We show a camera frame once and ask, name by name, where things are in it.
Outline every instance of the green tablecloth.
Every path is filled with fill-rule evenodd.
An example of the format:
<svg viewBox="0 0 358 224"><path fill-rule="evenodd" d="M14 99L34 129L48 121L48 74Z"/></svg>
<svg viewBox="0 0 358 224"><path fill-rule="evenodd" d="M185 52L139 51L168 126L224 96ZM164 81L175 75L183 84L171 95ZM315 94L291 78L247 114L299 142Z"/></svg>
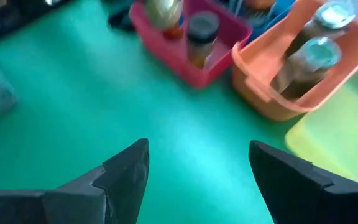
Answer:
<svg viewBox="0 0 358 224"><path fill-rule="evenodd" d="M21 99L0 119L0 189L58 187L145 137L138 223L272 223L248 144L284 149L294 122L259 116L229 74L192 90L107 16L99 1L76 1L0 40Z"/></svg>

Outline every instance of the bottle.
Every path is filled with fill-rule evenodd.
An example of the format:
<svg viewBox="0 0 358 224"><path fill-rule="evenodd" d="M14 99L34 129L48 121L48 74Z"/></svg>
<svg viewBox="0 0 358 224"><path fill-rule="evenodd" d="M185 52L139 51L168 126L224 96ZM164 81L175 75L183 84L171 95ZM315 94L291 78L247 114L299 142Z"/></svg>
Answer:
<svg viewBox="0 0 358 224"><path fill-rule="evenodd" d="M321 6L312 20L305 24L285 52L287 57L313 37L329 37L336 39L346 33L347 26L355 18L350 4L344 2L329 2Z"/></svg>
<svg viewBox="0 0 358 224"><path fill-rule="evenodd" d="M341 49L330 38L312 38L287 59L271 86L288 100L300 98L324 79L341 57Z"/></svg>
<svg viewBox="0 0 358 224"><path fill-rule="evenodd" d="M209 11L201 11L189 19L187 30L188 60L198 68L204 68L211 55L218 35L219 18Z"/></svg>
<svg viewBox="0 0 358 224"><path fill-rule="evenodd" d="M146 10L150 23L168 40L183 37L183 0L148 0Z"/></svg>

